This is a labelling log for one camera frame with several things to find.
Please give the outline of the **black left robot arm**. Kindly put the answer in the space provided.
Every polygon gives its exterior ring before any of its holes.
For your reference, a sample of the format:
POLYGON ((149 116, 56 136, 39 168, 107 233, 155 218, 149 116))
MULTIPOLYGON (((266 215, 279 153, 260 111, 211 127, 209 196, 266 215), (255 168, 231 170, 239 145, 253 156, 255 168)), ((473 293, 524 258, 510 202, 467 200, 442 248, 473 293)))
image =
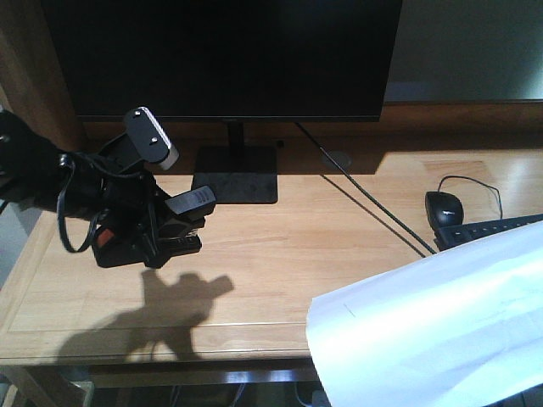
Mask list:
POLYGON ((178 152, 148 109, 124 122, 125 132, 99 153, 67 152, 2 111, 1 198, 54 212, 70 253, 90 248, 102 267, 160 268, 171 257, 160 237, 167 196, 144 165, 168 169, 178 152))

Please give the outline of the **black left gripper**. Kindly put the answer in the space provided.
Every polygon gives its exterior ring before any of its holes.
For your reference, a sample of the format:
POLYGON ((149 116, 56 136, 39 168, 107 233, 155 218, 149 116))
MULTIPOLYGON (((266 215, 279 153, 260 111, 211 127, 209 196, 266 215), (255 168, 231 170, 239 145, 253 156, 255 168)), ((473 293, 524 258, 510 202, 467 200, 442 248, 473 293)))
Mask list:
POLYGON ((59 190, 59 235, 68 236, 67 217, 88 220, 89 237, 95 236, 97 225, 119 236, 137 234, 138 261, 151 269, 162 268, 169 257, 160 246, 157 217, 170 196, 144 168, 148 152, 156 146, 164 144, 152 136, 151 144, 138 151, 133 138, 124 133, 98 153, 60 154, 59 168, 66 176, 59 190))

